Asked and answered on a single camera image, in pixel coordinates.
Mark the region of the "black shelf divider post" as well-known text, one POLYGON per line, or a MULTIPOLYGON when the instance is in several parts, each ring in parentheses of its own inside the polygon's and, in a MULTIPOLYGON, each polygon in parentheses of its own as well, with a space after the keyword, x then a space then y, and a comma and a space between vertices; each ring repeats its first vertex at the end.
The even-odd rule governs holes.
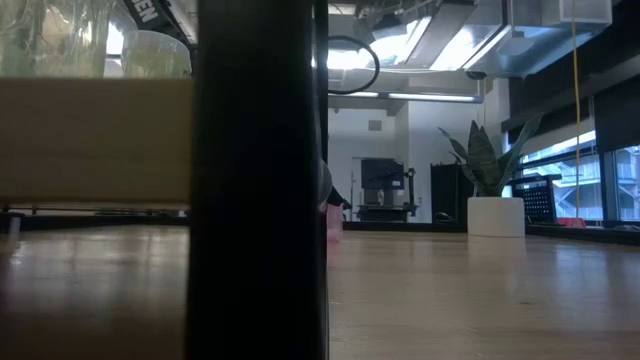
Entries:
POLYGON ((327 360, 327 0, 199 0, 185 360, 327 360))

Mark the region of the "white plant pot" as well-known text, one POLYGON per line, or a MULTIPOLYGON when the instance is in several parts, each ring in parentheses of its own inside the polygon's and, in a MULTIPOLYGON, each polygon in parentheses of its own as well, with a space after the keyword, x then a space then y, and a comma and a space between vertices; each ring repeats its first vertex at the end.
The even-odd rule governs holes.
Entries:
POLYGON ((517 197, 469 198, 467 200, 467 230, 473 236, 524 237, 524 201, 517 197))

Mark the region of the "green spiky plant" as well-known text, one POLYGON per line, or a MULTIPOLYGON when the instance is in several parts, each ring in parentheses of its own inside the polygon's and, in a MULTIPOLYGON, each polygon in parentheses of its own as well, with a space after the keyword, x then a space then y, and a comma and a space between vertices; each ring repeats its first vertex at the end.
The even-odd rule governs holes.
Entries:
POLYGON ((537 132, 542 117, 543 114, 537 114, 527 121, 517 140, 502 155, 497 155, 485 128, 475 121, 471 122, 467 148, 444 129, 439 128, 439 131, 449 140, 453 149, 451 154, 465 177, 474 185, 477 195, 500 197, 519 164, 524 145, 537 132))

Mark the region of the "beige box with cups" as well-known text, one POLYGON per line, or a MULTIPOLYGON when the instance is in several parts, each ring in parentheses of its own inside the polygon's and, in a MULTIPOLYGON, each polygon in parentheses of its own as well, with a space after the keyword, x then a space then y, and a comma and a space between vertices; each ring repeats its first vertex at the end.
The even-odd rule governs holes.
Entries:
POLYGON ((190 79, 0 79, 0 203, 186 206, 190 79))

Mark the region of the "small white-capped medicine bottle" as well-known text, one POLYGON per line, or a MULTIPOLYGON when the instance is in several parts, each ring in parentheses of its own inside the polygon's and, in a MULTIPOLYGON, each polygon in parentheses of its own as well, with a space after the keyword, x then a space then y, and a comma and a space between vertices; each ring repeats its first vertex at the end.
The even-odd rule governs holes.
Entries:
POLYGON ((326 212, 327 239, 329 242, 338 242, 343 232, 343 208, 342 206, 328 205, 326 212))

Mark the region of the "black cabinet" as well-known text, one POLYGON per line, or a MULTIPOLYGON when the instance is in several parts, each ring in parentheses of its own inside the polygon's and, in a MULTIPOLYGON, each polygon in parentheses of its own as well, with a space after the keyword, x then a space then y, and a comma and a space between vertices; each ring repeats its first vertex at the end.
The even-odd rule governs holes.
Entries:
POLYGON ((456 219, 453 224, 467 224, 467 201, 474 185, 457 164, 431 166, 431 209, 433 216, 444 212, 456 219))

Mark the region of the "black perforated panel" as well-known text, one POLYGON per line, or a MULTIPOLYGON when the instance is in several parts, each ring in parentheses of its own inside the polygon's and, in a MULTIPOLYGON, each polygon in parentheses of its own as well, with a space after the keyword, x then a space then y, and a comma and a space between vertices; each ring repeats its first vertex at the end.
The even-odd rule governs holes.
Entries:
POLYGON ((524 202, 525 222, 528 224, 556 224, 556 204, 554 197, 554 180, 562 176, 534 175, 511 180, 512 196, 524 202))

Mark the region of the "ceiling light strip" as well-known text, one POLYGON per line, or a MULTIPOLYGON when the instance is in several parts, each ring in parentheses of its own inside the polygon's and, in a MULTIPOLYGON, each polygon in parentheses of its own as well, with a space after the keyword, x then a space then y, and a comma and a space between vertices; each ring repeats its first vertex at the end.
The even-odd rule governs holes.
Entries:
POLYGON ((442 102, 442 103, 473 103, 479 104, 484 102, 481 95, 459 95, 459 94, 440 94, 440 93, 398 93, 398 92, 373 92, 359 91, 350 93, 341 93, 330 91, 330 97, 366 99, 366 100, 393 100, 393 101, 417 101, 417 102, 442 102))

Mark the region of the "grey rounded object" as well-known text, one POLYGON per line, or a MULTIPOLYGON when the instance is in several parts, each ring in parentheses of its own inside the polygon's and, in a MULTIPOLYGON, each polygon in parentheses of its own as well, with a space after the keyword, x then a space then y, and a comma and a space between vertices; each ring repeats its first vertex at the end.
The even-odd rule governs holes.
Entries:
POLYGON ((320 205, 327 202, 333 189, 332 176, 324 160, 319 162, 319 200, 320 205))

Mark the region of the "black screen on stand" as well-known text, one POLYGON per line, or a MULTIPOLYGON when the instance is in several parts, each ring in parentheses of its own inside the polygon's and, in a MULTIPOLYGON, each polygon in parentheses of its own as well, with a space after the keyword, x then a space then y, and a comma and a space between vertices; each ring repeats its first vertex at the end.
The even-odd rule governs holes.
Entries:
POLYGON ((394 159, 361 160, 363 203, 358 206, 361 222, 408 223, 416 216, 415 169, 394 159))

